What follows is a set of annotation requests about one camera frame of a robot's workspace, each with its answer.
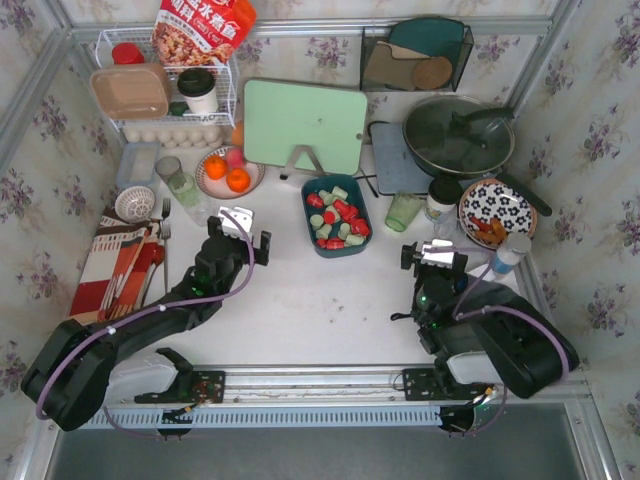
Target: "egg carton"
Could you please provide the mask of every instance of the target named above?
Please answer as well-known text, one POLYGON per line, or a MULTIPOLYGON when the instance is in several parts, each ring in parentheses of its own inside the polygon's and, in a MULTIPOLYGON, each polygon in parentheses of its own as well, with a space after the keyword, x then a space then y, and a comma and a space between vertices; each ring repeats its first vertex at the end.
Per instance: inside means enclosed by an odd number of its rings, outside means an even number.
POLYGON ((124 136, 130 143, 160 142, 166 148, 218 148, 225 131, 219 126, 125 126, 124 136))

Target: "bottle with blue label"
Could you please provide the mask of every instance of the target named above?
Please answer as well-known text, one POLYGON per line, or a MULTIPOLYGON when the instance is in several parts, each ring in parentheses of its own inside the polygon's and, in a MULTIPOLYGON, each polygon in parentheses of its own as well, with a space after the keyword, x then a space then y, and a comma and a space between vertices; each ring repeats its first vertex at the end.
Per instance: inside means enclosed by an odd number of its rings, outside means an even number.
POLYGON ((520 232, 512 232, 496 251, 491 260, 491 270, 495 275, 506 275, 531 250, 531 239, 520 232))

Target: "green cutting board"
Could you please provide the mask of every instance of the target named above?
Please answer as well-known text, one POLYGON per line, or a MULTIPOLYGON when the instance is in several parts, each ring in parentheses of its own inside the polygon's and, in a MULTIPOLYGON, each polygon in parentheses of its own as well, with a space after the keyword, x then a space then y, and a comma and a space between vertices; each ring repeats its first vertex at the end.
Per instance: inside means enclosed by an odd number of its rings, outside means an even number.
MULTIPOLYGON (((244 156, 284 167, 298 145, 308 145, 326 173, 353 175, 366 114, 362 92, 249 80, 244 87, 244 156)), ((314 170, 306 153, 295 166, 314 170)))

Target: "seasoning jar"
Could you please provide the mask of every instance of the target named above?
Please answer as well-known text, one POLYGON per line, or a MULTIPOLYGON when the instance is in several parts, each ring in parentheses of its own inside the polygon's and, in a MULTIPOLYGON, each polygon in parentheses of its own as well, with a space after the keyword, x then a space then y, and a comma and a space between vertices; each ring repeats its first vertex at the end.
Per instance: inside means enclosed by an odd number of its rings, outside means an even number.
POLYGON ((491 260, 491 270, 496 275, 506 275, 520 263, 531 250, 531 239, 521 232, 512 232, 502 242, 491 260))
POLYGON ((111 57, 116 65, 144 63, 144 55, 135 43, 119 43, 111 51, 111 57))
POLYGON ((453 178, 438 177, 429 185, 424 213, 428 220, 438 223, 453 210, 462 197, 462 187, 453 178))
POLYGON ((216 77, 204 68, 189 68, 178 76, 178 91, 192 113, 205 114, 218 111, 216 77))

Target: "orange fruit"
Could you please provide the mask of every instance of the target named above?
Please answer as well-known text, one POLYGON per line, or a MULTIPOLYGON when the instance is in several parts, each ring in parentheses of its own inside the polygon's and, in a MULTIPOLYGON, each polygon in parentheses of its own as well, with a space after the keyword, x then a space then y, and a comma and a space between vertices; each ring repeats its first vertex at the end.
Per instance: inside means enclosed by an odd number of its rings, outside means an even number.
POLYGON ((251 177, 246 170, 234 168, 227 175, 227 185, 232 191, 242 193, 251 185, 251 177))
POLYGON ((220 155, 213 155, 204 161, 204 171, 211 180, 220 180, 227 173, 227 162, 220 155))
POLYGON ((236 123, 236 128, 231 132, 231 144, 236 147, 241 147, 244 145, 244 123, 238 122, 236 123))

